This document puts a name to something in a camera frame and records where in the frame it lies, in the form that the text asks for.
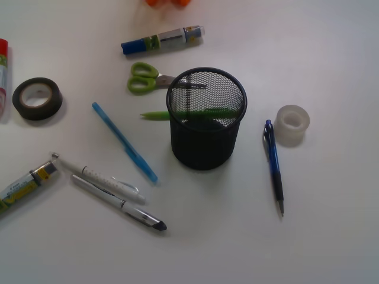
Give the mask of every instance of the green pencil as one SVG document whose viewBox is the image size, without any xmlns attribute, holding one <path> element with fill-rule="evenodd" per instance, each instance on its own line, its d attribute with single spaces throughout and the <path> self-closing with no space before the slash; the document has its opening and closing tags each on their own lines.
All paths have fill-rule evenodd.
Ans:
<svg viewBox="0 0 379 284">
<path fill-rule="evenodd" d="M 146 120 L 170 120 L 168 111 L 152 111 L 140 115 Z M 186 111 L 177 112 L 175 115 L 183 120 L 188 117 Z M 189 115 L 191 118 L 236 118 L 238 112 L 228 108 L 209 108 L 203 111 L 191 111 Z"/>
</svg>

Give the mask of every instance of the tape roll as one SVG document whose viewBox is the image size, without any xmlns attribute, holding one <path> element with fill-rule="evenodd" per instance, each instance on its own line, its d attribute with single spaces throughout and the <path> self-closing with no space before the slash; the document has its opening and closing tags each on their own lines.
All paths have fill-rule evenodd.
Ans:
<svg viewBox="0 0 379 284">
<path fill-rule="evenodd" d="M 310 124 L 305 109 L 298 105 L 286 105 L 279 109 L 274 122 L 275 135 L 284 139 L 301 140 Z"/>
<path fill-rule="evenodd" d="M 25 104 L 28 97 L 36 93 L 49 94 L 47 101 L 38 106 Z M 13 105 L 18 113 L 26 120 L 45 120 L 53 116 L 62 106 L 62 94 L 57 84 L 46 78 L 33 78 L 17 87 L 13 93 Z"/>
</svg>

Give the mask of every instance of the red glue stick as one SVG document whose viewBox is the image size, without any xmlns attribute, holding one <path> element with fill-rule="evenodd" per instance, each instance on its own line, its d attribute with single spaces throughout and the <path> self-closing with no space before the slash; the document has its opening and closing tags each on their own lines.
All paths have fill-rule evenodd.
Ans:
<svg viewBox="0 0 379 284">
<path fill-rule="evenodd" d="M 7 94 L 8 42 L 0 38 L 0 116 L 5 107 Z"/>
</svg>

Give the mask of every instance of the blue pen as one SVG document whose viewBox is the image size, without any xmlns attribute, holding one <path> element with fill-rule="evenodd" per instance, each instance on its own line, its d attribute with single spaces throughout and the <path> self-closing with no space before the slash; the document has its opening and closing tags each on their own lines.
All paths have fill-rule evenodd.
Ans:
<svg viewBox="0 0 379 284">
<path fill-rule="evenodd" d="M 275 145 L 274 128 L 271 124 L 271 120 L 266 120 L 264 139 L 266 141 L 266 150 L 268 153 L 268 161 L 270 164 L 272 183 L 274 184 L 275 196 L 279 203 L 280 212 L 282 213 L 282 217 L 283 217 L 284 216 L 283 187 L 282 187 L 282 179 L 281 179 L 280 170 L 279 170 L 277 147 Z"/>
<path fill-rule="evenodd" d="M 133 148 L 133 146 L 129 143 L 129 141 L 125 138 L 125 136 L 121 133 L 120 130 L 114 125 L 114 123 L 110 120 L 110 118 L 106 115 L 106 113 L 101 109 L 101 107 L 94 102 L 92 107 L 97 112 L 97 114 L 101 117 L 101 119 L 105 122 L 105 124 L 112 130 L 114 135 L 121 141 L 121 143 L 125 147 L 125 152 L 129 155 L 129 157 L 135 162 L 135 164 L 149 177 L 149 179 L 156 183 L 158 181 L 157 176 L 154 174 L 153 170 L 149 167 L 146 161 L 140 156 L 140 154 Z"/>
</svg>

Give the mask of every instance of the mesh cup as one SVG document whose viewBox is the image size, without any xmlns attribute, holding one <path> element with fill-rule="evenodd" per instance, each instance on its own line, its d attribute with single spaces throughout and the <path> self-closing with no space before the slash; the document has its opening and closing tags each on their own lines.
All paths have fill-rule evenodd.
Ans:
<svg viewBox="0 0 379 284">
<path fill-rule="evenodd" d="M 189 83 L 205 84 L 191 88 Z M 166 97 L 171 147 L 176 158 L 196 170 L 210 170 L 233 153 L 248 105 L 245 90 L 225 71 L 200 67 L 180 74 Z"/>
</svg>

